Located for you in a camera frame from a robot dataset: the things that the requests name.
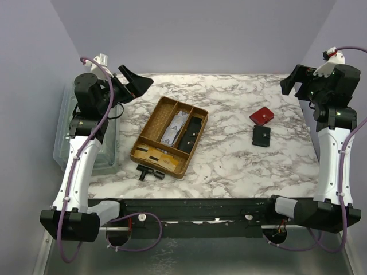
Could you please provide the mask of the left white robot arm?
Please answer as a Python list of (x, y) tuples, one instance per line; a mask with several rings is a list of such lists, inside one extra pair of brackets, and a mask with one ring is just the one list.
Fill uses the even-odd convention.
[(99, 228), (119, 216), (117, 201), (88, 206), (93, 166), (103, 145), (111, 108), (143, 96), (154, 82), (124, 65), (119, 70), (126, 84), (116, 76), (101, 80), (94, 73), (83, 73), (74, 80), (77, 106), (69, 125), (69, 156), (63, 182), (52, 207), (40, 214), (41, 224), (57, 241), (93, 242)]

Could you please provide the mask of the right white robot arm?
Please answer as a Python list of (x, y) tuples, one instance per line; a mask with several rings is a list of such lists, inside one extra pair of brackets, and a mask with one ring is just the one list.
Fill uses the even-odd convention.
[(296, 98), (314, 106), (319, 139), (319, 176), (312, 199), (272, 196), (274, 211), (291, 218), (297, 225), (339, 233), (361, 219), (361, 210), (353, 207), (349, 170), (357, 112), (348, 104), (360, 81), (360, 70), (338, 64), (331, 72), (316, 74), (316, 69), (297, 65), (280, 82), (283, 95), (296, 83)]

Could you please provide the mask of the red card holder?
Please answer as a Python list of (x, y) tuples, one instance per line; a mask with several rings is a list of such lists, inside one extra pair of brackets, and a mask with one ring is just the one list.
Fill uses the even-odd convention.
[(274, 118), (274, 113), (267, 107), (262, 107), (256, 112), (254, 112), (252, 115), (249, 116), (249, 118), (259, 126), (263, 126), (270, 122)]

